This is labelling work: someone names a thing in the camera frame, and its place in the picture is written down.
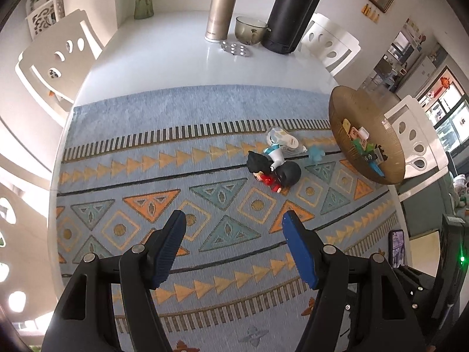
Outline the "blue lighter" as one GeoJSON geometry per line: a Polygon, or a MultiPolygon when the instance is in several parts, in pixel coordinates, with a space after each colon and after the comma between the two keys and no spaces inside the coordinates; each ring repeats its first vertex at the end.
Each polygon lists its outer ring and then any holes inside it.
{"type": "Polygon", "coordinates": [[[376,172],[376,174],[378,174],[379,176],[381,177],[384,177],[385,174],[384,172],[378,167],[378,165],[376,164],[376,162],[374,160],[370,160],[368,162],[368,165],[376,172]]]}

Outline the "red black haired figurine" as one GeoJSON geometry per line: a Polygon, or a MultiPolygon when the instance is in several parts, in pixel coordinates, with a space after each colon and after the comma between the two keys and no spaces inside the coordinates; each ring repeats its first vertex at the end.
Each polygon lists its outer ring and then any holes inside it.
{"type": "Polygon", "coordinates": [[[301,167],[293,162],[286,161],[271,173],[258,172],[254,174],[256,179],[268,186],[272,192],[280,193],[286,188],[297,184],[301,178],[301,167]]]}

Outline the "light blue plastic toy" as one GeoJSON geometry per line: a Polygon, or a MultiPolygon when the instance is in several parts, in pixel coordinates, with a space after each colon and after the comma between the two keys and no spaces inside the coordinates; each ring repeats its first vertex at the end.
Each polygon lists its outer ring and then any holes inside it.
{"type": "Polygon", "coordinates": [[[308,149],[308,159],[314,164],[321,162],[324,156],[324,150],[316,145],[313,145],[308,149]]]}

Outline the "small white box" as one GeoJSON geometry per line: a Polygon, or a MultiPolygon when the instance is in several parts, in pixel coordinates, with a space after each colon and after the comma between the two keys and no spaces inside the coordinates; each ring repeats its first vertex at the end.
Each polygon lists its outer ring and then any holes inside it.
{"type": "Polygon", "coordinates": [[[370,136],[369,132],[363,126],[358,129],[358,132],[365,140],[367,140],[370,136]]]}

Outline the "white plastic toy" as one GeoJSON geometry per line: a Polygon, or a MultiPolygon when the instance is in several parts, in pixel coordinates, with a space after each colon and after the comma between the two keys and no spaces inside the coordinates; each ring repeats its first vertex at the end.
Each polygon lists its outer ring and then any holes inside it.
{"type": "Polygon", "coordinates": [[[272,161],[272,171],[286,162],[285,155],[297,156],[307,152],[307,148],[297,138],[278,126],[266,133],[266,142],[268,146],[262,152],[272,161]]]}

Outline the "yellow lighter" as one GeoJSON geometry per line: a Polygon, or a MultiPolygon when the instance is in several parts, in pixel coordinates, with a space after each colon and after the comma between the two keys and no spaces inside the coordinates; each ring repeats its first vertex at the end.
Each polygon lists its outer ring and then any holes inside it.
{"type": "Polygon", "coordinates": [[[344,130],[346,131],[346,133],[349,133],[349,132],[350,132],[351,123],[350,123],[347,119],[344,119],[344,120],[343,120],[342,126],[343,126],[344,130]]]}

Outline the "smartphone with lit screen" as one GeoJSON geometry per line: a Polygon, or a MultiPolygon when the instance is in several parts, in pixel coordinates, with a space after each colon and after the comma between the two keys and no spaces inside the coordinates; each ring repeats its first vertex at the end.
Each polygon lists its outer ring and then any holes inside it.
{"type": "Polygon", "coordinates": [[[405,263],[405,235],[403,230],[393,230],[388,234],[389,262],[393,268],[405,263]]]}

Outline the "white chair near right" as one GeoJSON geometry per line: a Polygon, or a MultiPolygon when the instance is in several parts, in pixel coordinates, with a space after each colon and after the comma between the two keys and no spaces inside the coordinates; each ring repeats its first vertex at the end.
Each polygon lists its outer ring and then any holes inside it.
{"type": "Polygon", "coordinates": [[[436,168],[431,176],[398,195],[402,203],[444,177],[448,173],[448,157],[432,122],[421,104],[411,95],[387,111],[385,118],[401,143],[405,158],[405,180],[436,168]]]}

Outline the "white chair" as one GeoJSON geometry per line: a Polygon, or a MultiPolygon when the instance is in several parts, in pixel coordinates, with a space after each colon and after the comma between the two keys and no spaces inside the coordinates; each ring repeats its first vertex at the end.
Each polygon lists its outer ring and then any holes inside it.
{"type": "Polygon", "coordinates": [[[321,13],[314,13],[298,49],[320,60],[332,76],[341,72],[361,50],[358,39],[321,13]]]}
{"type": "Polygon", "coordinates": [[[48,250],[51,171],[1,121],[1,306],[31,323],[57,304],[48,250]]]}
{"type": "Polygon", "coordinates": [[[448,173],[448,157],[432,122],[421,104],[411,95],[387,111],[385,118],[401,143],[405,158],[405,180],[436,168],[431,176],[398,195],[402,203],[444,177],[448,173]]]}
{"type": "Polygon", "coordinates": [[[102,51],[87,13],[75,10],[33,40],[18,56],[15,72],[34,100],[62,125],[102,51]]]}

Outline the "woven brown round basket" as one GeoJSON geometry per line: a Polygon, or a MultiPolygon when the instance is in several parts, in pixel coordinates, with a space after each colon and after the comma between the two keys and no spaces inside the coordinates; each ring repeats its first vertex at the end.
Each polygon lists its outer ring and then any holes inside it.
{"type": "Polygon", "coordinates": [[[381,185],[396,185],[404,180],[401,143],[390,122],[363,89],[335,87],[328,113],[335,141],[353,168],[381,185]]]}

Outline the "patterned blue table mat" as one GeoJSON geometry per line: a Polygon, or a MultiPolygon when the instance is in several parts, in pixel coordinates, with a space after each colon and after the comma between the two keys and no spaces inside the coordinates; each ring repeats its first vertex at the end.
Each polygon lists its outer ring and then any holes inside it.
{"type": "Polygon", "coordinates": [[[300,279],[281,220],[294,211],[345,253],[386,253],[400,227],[388,187],[339,151],[325,94],[256,86],[180,87],[103,100],[72,112],[57,188],[63,281],[83,256],[120,255],[170,214],[187,229],[153,301],[177,351],[293,351],[316,294],[300,279]],[[306,148],[275,193],[247,168],[281,127],[306,148]],[[316,145],[325,156],[308,159],[316,145]]]}

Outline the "white chair far left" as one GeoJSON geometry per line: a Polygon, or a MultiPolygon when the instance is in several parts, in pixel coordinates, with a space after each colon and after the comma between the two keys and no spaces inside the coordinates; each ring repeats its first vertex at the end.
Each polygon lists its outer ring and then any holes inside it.
{"type": "Polygon", "coordinates": [[[75,10],[33,40],[18,56],[15,72],[34,100],[62,125],[102,51],[87,13],[75,10]]]}

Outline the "white chair far right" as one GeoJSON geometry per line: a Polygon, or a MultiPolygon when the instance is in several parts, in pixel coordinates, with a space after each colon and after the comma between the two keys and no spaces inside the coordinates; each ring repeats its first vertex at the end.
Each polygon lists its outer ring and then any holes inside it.
{"type": "Polygon", "coordinates": [[[298,49],[320,60],[332,76],[341,72],[361,50],[358,39],[321,13],[314,13],[298,49]]]}

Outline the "white carved shelf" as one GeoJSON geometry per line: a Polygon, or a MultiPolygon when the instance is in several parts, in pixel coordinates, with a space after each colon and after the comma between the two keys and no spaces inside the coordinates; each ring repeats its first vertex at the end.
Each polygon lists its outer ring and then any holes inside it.
{"type": "Polygon", "coordinates": [[[26,21],[34,40],[65,16],[63,0],[26,0],[26,21]]]}

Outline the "beige steel thermos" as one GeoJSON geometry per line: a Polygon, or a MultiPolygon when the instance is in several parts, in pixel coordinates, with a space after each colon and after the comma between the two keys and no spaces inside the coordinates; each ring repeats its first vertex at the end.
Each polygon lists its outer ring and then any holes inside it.
{"type": "Polygon", "coordinates": [[[205,40],[220,42],[227,39],[236,0],[211,0],[205,40]]]}

